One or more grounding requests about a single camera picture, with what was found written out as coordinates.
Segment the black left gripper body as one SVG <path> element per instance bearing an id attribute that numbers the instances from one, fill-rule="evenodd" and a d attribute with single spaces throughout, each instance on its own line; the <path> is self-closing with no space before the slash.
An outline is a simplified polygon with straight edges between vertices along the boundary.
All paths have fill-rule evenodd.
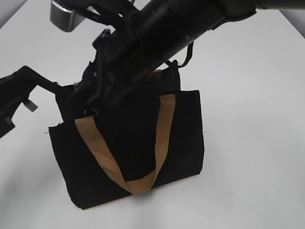
<path id="1" fill-rule="evenodd" d="M 12 121 L 19 105 L 28 99 L 31 83 L 13 73 L 0 79 L 0 137 L 15 128 Z"/>

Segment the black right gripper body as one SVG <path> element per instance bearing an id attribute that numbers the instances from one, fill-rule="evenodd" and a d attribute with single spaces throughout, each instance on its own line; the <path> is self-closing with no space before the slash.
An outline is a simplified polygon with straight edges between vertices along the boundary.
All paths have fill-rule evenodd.
<path id="1" fill-rule="evenodd" d="M 105 32 L 93 42 L 95 60 L 83 73 L 69 105 L 82 111 L 100 100 L 118 104 L 170 58 L 172 35 L 160 29 L 137 34 L 130 29 Z"/>

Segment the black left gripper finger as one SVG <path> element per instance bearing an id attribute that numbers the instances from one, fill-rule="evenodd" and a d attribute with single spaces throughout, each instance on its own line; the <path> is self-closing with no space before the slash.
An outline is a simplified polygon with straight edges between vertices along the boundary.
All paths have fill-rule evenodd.
<path id="1" fill-rule="evenodd" d="M 16 71 L 16 73 L 17 75 L 20 75 L 32 84 L 40 86 L 41 88 L 53 94 L 71 94 L 71 91 L 67 88 L 58 85 L 56 82 L 52 82 L 44 78 L 28 66 L 21 67 L 19 70 Z"/>

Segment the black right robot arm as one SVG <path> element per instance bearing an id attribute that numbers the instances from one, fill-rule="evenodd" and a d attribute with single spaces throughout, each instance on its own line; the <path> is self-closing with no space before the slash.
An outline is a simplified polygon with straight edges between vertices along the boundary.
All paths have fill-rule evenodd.
<path id="1" fill-rule="evenodd" d="M 157 67 L 209 30 L 245 20 L 258 9 L 303 9 L 302 0 L 152 0 L 141 10 L 127 0 L 69 0 L 80 15 L 115 28 L 94 42 L 96 57 L 80 85 L 80 106 L 117 104 Z"/>

